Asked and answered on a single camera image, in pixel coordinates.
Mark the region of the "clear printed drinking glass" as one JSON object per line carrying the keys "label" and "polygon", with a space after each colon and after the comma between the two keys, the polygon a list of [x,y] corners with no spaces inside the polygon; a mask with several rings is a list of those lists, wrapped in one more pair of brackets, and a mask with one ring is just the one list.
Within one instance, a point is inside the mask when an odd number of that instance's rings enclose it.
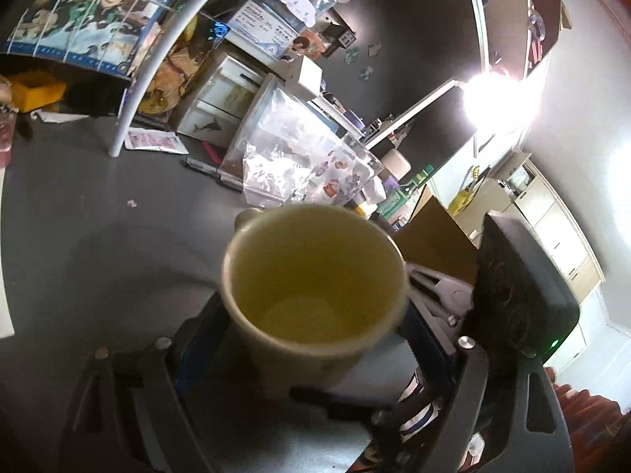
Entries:
{"label": "clear printed drinking glass", "polygon": [[383,164],[346,134],[294,190],[289,203],[344,206],[383,170]]}

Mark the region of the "yellow box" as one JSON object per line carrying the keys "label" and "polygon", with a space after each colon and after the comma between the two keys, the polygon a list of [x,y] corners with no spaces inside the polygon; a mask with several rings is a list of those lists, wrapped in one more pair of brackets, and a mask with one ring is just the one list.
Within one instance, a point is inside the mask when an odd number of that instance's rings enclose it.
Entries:
{"label": "yellow box", "polygon": [[28,113],[61,101],[66,83],[50,73],[35,71],[9,76],[12,104],[21,113]]}

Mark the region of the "beige wall cabinet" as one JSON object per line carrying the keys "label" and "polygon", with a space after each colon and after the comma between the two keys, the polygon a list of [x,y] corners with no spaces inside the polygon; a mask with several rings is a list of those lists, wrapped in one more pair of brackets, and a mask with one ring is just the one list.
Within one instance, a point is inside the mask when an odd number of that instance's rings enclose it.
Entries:
{"label": "beige wall cabinet", "polygon": [[512,153],[494,178],[510,199],[504,213],[520,220],[533,234],[574,297],[583,302],[605,281],[605,275],[568,206],[527,153]]}

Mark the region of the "blue anime poster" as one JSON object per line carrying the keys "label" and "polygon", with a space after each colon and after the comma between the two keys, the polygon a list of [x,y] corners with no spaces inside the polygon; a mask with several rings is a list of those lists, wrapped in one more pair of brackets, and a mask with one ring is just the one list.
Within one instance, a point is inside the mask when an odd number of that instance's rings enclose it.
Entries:
{"label": "blue anime poster", "polygon": [[128,78],[173,0],[34,0],[2,43],[18,54]]}

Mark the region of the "clear plastic sticker bag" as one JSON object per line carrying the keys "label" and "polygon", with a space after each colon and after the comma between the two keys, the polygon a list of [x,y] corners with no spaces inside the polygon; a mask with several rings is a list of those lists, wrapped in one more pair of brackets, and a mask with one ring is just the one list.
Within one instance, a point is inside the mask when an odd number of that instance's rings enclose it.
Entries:
{"label": "clear plastic sticker bag", "polygon": [[239,124],[220,169],[242,183],[250,206],[279,207],[306,186],[332,155],[355,155],[311,107],[274,75],[264,79]]}

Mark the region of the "white mini drawer cabinet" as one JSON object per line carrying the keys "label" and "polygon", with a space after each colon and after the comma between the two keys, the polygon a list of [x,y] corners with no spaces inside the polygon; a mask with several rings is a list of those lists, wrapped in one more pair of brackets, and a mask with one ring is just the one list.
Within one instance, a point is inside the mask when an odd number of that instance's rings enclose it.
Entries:
{"label": "white mini drawer cabinet", "polygon": [[169,124],[178,134],[228,149],[263,82],[240,58],[215,51],[200,67]]}

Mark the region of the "cream cartoon mug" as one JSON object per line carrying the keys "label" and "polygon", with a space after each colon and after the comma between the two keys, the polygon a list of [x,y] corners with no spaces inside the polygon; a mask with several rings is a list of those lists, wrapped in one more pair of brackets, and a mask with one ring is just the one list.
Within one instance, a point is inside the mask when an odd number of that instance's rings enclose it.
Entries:
{"label": "cream cartoon mug", "polygon": [[344,378],[400,324],[407,285],[392,238],[332,206],[242,211],[220,268],[222,305],[269,398]]}

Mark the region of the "yellow pikachu figure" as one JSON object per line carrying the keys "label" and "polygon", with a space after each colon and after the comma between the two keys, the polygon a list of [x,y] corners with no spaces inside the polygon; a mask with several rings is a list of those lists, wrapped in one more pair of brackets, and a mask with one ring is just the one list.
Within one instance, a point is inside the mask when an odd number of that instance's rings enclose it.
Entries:
{"label": "yellow pikachu figure", "polygon": [[481,171],[479,166],[469,168],[463,178],[463,182],[458,193],[454,196],[447,207],[451,217],[457,217],[474,200],[481,185],[487,177],[487,170]]}

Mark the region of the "pink white paper leaflet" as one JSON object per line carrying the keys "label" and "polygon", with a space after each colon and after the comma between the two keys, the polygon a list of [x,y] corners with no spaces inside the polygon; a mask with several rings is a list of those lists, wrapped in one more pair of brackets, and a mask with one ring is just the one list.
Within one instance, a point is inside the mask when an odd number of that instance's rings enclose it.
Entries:
{"label": "pink white paper leaflet", "polygon": [[188,149],[172,131],[131,127],[124,140],[124,147],[128,151],[188,155]]}

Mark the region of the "white curved shelf pole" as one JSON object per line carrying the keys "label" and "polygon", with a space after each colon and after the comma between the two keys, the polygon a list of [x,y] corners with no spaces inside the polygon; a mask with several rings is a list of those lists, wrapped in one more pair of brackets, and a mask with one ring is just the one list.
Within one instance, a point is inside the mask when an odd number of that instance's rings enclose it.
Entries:
{"label": "white curved shelf pole", "polygon": [[177,9],[171,12],[161,34],[155,39],[147,57],[141,62],[136,77],[121,101],[117,118],[116,133],[108,147],[108,155],[117,158],[127,137],[129,126],[140,106],[144,93],[165,60],[172,46],[184,32],[186,26],[209,0],[177,0]]}

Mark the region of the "white desk lamp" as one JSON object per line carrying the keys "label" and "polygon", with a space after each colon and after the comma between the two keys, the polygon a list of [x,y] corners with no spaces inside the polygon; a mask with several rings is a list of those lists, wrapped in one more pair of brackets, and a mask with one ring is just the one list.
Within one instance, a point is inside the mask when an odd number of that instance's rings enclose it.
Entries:
{"label": "white desk lamp", "polygon": [[476,131],[506,131],[529,123],[528,110],[524,107],[525,84],[506,74],[484,72],[469,81],[451,78],[442,83],[365,140],[365,147],[373,149],[453,89],[462,92],[464,114]]}

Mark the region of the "brown anime poster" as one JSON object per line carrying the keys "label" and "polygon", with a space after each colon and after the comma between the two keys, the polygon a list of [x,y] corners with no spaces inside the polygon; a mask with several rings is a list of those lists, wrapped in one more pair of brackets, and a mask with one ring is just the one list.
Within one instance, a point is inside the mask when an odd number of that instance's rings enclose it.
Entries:
{"label": "brown anime poster", "polygon": [[175,41],[147,87],[138,114],[166,123],[198,70],[228,34],[222,21],[196,15]]}

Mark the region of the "green bottle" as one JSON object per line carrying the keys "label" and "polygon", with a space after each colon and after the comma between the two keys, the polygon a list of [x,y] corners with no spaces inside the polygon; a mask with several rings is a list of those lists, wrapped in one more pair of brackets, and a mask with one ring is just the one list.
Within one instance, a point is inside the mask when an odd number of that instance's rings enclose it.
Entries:
{"label": "green bottle", "polygon": [[386,199],[377,205],[377,213],[384,219],[389,219],[397,210],[399,210],[411,197],[413,197],[422,186],[425,185],[427,179],[433,173],[432,164],[428,164],[425,169],[415,174],[405,184],[398,184],[393,190],[387,193]]}

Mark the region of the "brown cardboard box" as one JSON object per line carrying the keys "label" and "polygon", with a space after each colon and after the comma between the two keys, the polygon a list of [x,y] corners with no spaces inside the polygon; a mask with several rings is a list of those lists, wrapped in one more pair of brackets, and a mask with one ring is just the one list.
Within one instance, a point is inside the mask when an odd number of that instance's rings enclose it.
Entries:
{"label": "brown cardboard box", "polygon": [[392,238],[408,263],[475,284],[478,249],[435,197]]}

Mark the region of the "black pen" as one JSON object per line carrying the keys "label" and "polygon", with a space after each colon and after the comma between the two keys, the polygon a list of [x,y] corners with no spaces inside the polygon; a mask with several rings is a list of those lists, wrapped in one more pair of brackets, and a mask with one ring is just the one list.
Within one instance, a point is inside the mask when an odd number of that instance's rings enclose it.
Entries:
{"label": "black pen", "polygon": [[184,160],[184,166],[187,167],[189,170],[212,178],[215,182],[218,183],[218,185],[222,185],[235,191],[243,190],[243,182],[240,178],[225,171],[222,171],[218,167],[213,167],[210,164],[205,164],[204,162],[195,160],[191,157],[187,157]]}

